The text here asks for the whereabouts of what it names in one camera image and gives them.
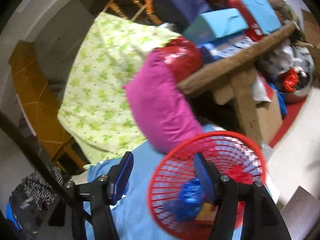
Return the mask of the blue white flat package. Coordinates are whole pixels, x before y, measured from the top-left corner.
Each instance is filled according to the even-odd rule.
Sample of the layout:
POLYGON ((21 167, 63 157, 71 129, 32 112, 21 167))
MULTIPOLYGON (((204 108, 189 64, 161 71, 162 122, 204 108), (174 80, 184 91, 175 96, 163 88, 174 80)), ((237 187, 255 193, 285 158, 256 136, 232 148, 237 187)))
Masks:
POLYGON ((220 59, 232 57, 241 50, 247 49, 256 43, 246 36, 245 33, 236 33, 200 45, 199 49, 203 62, 209 64, 220 59))

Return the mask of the cardboard box under bench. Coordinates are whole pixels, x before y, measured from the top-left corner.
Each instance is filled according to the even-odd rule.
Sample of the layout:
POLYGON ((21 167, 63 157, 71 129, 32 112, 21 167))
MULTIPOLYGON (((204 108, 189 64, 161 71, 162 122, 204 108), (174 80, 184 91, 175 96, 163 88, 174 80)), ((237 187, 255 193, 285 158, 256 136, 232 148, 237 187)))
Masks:
POLYGON ((257 115, 262 141, 269 144, 283 124, 276 92, 273 92, 271 102, 257 105, 257 115))

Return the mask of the black white dotted garment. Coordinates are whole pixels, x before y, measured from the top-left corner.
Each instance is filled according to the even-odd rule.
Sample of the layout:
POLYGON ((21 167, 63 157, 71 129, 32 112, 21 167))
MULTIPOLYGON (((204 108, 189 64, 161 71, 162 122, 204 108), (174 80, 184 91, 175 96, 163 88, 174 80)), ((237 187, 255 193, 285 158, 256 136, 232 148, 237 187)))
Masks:
MULTIPOLYGON (((47 167, 47 169, 60 186, 69 179, 69 175, 57 166, 47 167)), ((40 211, 47 211, 57 197, 55 191, 38 171, 22 179, 21 185, 26 196, 33 198, 40 211)))

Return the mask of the red plastic bag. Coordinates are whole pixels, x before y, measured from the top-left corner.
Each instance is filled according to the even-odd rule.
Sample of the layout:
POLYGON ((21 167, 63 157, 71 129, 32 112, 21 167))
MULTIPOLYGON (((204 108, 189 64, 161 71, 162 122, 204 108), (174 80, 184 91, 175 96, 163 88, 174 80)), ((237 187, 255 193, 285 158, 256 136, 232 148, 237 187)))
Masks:
POLYGON ((176 83, 186 79, 203 65, 199 48, 184 37, 177 37, 164 47, 157 48, 157 53, 172 72, 176 83))

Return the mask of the light blue shoe box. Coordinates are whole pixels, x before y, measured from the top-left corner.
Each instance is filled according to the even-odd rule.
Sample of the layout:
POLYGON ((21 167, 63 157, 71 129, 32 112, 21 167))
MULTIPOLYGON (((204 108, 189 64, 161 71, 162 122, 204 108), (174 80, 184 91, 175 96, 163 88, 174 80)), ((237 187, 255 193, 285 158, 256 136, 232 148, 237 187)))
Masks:
POLYGON ((246 29, 248 25, 240 12, 230 8, 197 15, 192 24, 185 29, 183 36, 199 46, 246 29))

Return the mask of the magenta pillow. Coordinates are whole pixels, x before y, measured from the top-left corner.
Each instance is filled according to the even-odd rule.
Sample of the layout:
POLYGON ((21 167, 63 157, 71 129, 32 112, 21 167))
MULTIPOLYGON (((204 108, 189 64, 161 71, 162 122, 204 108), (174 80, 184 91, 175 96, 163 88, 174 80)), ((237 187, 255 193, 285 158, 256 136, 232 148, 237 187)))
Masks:
POLYGON ((138 128, 159 152, 169 153, 178 144, 203 133, 157 51, 146 57, 124 89, 138 128))

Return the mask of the red plastic basket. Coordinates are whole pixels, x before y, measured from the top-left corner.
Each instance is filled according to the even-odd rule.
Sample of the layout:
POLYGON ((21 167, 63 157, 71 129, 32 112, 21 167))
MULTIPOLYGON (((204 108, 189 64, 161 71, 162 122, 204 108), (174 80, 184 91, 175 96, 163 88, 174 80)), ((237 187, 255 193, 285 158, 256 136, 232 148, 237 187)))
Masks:
POLYGON ((208 239, 219 211, 233 211, 232 230, 243 221, 240 189, 266 181, 260 147, 245 135, 213 131, 176 146, 156 167, 148 206, 160 228, 179 239, 208 239))

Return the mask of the green clover quilt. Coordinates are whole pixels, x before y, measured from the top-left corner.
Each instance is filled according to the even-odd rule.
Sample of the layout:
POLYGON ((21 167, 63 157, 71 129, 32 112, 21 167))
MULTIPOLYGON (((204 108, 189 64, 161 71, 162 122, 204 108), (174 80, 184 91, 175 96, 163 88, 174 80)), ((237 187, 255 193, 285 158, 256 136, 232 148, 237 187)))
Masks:
POLYGON ((177 37, 178 33, 168 28, 106 12, 95 18, 69 72, 57 114, 90 164, 120 158, 145 141, 124 86, 149 52, 177 37))

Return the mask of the metal basin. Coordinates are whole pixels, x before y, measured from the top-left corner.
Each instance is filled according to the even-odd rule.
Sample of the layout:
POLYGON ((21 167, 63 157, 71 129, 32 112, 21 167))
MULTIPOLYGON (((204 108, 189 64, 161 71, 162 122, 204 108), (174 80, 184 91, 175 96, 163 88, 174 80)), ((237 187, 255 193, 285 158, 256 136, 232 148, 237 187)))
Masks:
POLYGON ((310 54, 305 55, 304 60, 306 62, 306 66, 303 67, 302 70, 306 73, 306 77, 302 78, 303 81, 299 81, 294 92, 282 94, 286 104, 294 104, 303 101, 311 90, 313 76, 315 74, 315 64, 310 54))

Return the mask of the navy blue bag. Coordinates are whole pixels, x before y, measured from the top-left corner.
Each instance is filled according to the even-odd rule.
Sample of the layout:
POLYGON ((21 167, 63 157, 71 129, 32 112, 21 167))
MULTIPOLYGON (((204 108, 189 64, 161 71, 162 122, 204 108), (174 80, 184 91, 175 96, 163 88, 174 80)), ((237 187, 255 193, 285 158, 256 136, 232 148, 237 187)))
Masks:
POLYGON ((202 13, 212 11, 205 0, 152 0, 156 15, 184 31, 202 13))

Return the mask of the wooden bench table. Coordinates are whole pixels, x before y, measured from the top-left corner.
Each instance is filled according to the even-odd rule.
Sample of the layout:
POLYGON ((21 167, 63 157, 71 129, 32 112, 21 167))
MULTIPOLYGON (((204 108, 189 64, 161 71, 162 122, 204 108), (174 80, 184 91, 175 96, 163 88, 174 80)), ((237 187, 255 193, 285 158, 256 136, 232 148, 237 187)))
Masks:
POLYGON ((185 96, 194 98, 207 90, 214 90, 220 79, 226 79, 234 94, 235 112, 241 132, 261 145, 260 125, 247 72, 255 68, 254 62, 257 58, 289 38, 296 29, 295 21, 287 21, 278 31, 265 36, 234 56, 205 64, 200 70, 181 81, 177 87, 185 96))

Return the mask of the wooden stair railing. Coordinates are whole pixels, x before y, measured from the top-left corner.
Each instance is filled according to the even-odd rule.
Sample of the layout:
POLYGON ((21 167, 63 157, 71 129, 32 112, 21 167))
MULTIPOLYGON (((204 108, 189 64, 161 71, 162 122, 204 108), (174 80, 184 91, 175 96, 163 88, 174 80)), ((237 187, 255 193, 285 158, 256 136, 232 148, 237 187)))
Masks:
POLYGON ((108 0, 102 12, 146 25, 163 23, 156 14, 153 0, 108 0))

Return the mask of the red gift box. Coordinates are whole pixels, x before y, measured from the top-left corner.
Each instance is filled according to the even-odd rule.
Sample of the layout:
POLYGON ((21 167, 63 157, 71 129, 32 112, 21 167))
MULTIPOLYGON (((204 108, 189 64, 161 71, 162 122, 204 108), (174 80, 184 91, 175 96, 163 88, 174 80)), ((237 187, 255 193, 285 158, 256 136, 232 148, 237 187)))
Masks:
POLYGON ((248 29, 245 30, 245 34, 254 42, 258 42, 264 37, 264 34, 256 20, 241 0, 220 0, 220 2, 225 7, 235 8, 240 12, 248 25, 248 29))

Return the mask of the blue foil wrapper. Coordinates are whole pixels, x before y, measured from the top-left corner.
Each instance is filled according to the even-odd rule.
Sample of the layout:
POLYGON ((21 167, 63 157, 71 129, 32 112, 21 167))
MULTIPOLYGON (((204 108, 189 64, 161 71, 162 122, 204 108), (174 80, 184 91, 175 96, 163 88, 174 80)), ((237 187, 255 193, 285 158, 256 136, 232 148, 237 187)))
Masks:
POLYGON ((205 202, 204 191, 198 178, 184 183, 178 195, 163 203, 163 209, 179 222, 194 220, 205 202))

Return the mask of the blue plastic storage bin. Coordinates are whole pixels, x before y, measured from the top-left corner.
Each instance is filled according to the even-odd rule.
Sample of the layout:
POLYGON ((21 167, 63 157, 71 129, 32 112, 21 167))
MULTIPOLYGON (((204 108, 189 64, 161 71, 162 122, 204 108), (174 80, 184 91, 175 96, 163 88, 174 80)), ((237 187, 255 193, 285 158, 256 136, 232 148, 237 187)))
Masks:
POLYGON ((268 0, 240 0, 249 10, 264 35, 281 28, 281 23, 268 0))

